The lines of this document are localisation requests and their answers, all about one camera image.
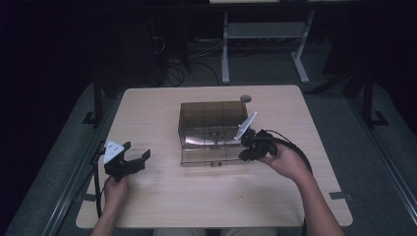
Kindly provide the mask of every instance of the table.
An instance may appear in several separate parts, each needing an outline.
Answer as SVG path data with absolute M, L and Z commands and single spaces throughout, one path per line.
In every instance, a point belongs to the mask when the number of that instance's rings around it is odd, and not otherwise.
M 291 52 L 295 69 L 302 84 L 310 82 L 302 63 L 302 53 L 317 9 L 328 6 L 351 6 L 365 4 L 363 0 L 188 0 L 188 1 L 112 1 L 102 4 L 78 0 L 85 8 L 105 13 L 132 14 L 132 12 L 163 13 L 163 12 L 197 12 L 221 11 L 224 14 L 221 54 L 221 81 L 230 84 L 228 63 L 228 40 L 235 38 L 299 38 L 299 45 Z M 265 23 L 233 23 L 228 20 L 228 12 L 232 11 L 263 11 L 278 9 L 308 9 L 309 12 L 301 22 L 265 22 Z
M 302 225 L 304 212 L 295 184 L 254 161 L 220 167 L 183 167 L 178 135 L 180 104 L 239 100 L 248 94 L 248 113 L 258 111 L 251 128 L 275 130 L 302 149 L 340 225 L 352 223 L 326 151 L 298 87 L 133 88 L 126 90 L 107 140 L 132 147 L 126 159 L 150 148 L 146 169 L 130 177 L 130 192 L 117 222 L 125 228 L 289 227 Z M 107 175 L 100 160 L 101 186 Z M 94 193 L 93 183 L 88 189 Z M 81 228 L 97 221 L 95 203 L 84 201 Z

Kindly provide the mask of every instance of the person's right hand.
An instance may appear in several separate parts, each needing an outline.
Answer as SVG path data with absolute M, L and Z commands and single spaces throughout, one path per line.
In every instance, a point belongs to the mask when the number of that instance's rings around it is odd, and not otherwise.
M 275 143 L 278 148 L 276 156 L 264 156 L 258 161 L 269 165 L 278 174 L 297 183 L 305 176 L 311 176 L 303 159 L 291 148 Z

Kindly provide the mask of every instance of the brown plastic box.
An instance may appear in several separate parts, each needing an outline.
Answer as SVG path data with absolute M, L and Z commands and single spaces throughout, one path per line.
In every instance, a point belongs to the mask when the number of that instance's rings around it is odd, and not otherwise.
M 238 158 L 244 148 L 234 137 L 247 118 L 242 101 L 182 103 L 178 126 L 181 165 L 245 163 Z

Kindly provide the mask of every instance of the dark background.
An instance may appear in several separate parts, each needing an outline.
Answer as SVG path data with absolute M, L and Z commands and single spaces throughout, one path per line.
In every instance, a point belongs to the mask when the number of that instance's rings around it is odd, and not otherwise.
M 329 38 L 333 42 L 326 73 L 340 74 L 359 61 L 368 62 L 375 81 L 389 92 L 400 114 L 417 133 L 415 9 L 414 3 L 395 1 L 378 7 L 321 10 L 315 17 L 309 40 Z M 173 14 L 156 28 L 172 37 L 168 46 L 181 54 L 186 50 L 181 46 L 182 39 L 221 33 L 214 25 L 202 30 L 206 17 L 203 13 L 191 17 Z M 221 14 L 210 17 L 221 24 Z M 81 11 L 72 1 L 0 3 L 1 149 L 4 150 L 0 155 L 3 188 L 0 234 L 13 219 L 80 94 L 97 73 L 108 77 L 107 81 L 114 80 L 115 75 L 106 75 L 105 70 L 97 68 L 119 67 L 122 77 L 130 78 L 122 81 L 119 89 L 156 87 L 163 78 L 163 70 L 157 66 L 161 63 L 159 58 L 149 57 L 153 55 L 147 36 L 149 29 L 134 28 L 144 45 L 131 48 L 133 42 L 126 37 L 131 32 L 118 28 L 130 26 L 126 19 L 146 21 L 144 16 L 127 18 L 123 14 L 97 20 L 97 15 Z M 125 53 L 118 57 L 126 61 L 115 62 L 99 49 L 97 41 L 107 43 L 116 53 Z M 132 50 L 139 53 L 126 54 Z M 129 72 L 126 67 L 132 61 L 142 67 Z

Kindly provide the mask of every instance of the white table leg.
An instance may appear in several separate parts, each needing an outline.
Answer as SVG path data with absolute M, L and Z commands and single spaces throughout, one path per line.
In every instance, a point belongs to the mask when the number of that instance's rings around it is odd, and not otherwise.
M 227 12 L 224 13 L 224 24 L 223 24 L 223 53 L 221 55 L 221 82 L 224 85 L 230 83 L 229 78 L 229 61 L 227 59 Z
M 314 18 L 315 10 L 311 10 L 309 12 L 309 16 L 307 17 L 307 21 L 304 24 L 303 31 L 301 33 L 301 41 L 298 49 L 296 51 L 291 52 L 292 60 L 294 61 L 295 68 L 297 69 L 298 76 L 300 77 L 301 83 L 308 84 L 309 78 L 307 77 L 306 70 L 304 69 L 303 63 L 301 62 L 301 54 L 303 53 L 304 45 L 307 41 L 307 36 L 309 35 L 310 27 Z

